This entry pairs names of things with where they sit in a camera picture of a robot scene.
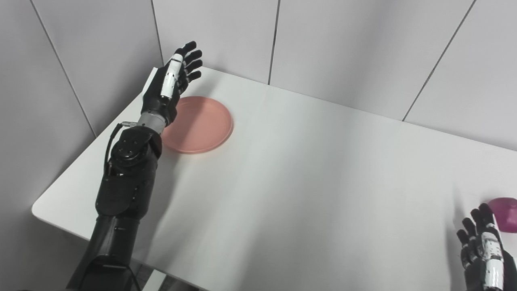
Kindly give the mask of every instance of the white table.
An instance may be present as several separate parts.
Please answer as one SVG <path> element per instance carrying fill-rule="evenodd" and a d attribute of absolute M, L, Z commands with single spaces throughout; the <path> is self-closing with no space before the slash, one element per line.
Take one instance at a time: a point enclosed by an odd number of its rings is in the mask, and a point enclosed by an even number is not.
<path fill-rule="evenodd" d="M 211 291 L 461 290 L 455 231 L 517 193 L 517 153 L 203 68 L 231 137 L 165 150 L 133 257 Z M 137 97 L 45 191 L 39 219 L 89 238 L 105 146 Z M 517 236 L 504 235 L 517 254 Z"/>

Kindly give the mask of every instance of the robotic arm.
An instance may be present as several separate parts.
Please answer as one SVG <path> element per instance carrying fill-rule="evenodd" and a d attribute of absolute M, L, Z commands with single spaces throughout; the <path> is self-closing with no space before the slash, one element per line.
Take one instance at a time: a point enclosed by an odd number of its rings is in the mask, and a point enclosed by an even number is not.
<path fill-rule="evenodd" d="M 195 41 L 176 50 L 161 68 L 154 68 L 144 86 L 138 122 L 117 124 L 111 134 L 104 161 L 104 175 L 95 208 L 99 216 L 86 252 L 67 290 L 122 291 L 133 277 L 129 269 L 140 219 L 147 213 L 163 129 L 176 117 L 180 95 L 202 66 Z M 123 127 L 120 139 L 111 142 Z"/>
<path fill-rule="evenodd" d="M 483 203 L 470 214 L 475 224 L 467 217 L 462 221 L 466 231 L 457 232 L 467 291 L 516 291 L 515 261 L 503 248 L 492 210 Z"/>

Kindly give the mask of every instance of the white wall panel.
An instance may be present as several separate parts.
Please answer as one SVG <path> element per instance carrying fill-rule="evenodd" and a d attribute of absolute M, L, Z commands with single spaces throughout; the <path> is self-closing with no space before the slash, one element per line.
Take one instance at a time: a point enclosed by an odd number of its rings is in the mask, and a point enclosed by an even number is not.
<path fill-rule="evenodd" d="M 86 246 L 31 206 L 94 135 L 29 1 L 0 1 L 0 136 L 0 290 L 62 289 Z"/>
<path fill-rule="evenodd" d="M 99 134 L 161 66 L 150 0 L 45 0 L 35 6 Z"/>
<path fill-rule="evenodd" d="M 278 0 L 154 0 L 163 58 L 196 40 L 206 67 L 267 83 Z"/>
<path fill-rule="evenodd" d="M 282 0 L 271 85 L 401 120 L 472 0 Z"/>
<path fill-rule="evenodd" d="M 517 150 L 516 14 L 478 0 L 406 121 Z"/>

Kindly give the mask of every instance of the pink object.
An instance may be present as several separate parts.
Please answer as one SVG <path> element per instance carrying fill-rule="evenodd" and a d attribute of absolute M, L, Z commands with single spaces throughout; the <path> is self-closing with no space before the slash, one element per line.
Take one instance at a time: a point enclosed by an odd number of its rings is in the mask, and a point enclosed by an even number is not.
<path fill-rule="evenodd" d="M 162 133 L 163 144 L 180 153 L 204 153 L 222 144 L 232 133 L 228 109 L 216 100 L 189 96 L 176 106 L 178 115 Z"/>
<path fill-rule="evenodd" d="M 495 198 L 488 202 L 494 212 L 500 231 L 517 232 L 517 200 L 510 197 Z"/>

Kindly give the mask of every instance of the pink plate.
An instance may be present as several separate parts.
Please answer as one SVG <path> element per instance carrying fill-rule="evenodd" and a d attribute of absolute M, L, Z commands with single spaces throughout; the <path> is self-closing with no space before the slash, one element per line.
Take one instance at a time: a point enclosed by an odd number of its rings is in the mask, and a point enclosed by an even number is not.
<path fill-rule="evenodd" d="M 218 101 L 201 96 L 181 98 L 178 115 L 162 133 L 163 144 L 180 153 L 204 153 L 222 144 L 232 133 L 228 109 Z"/>

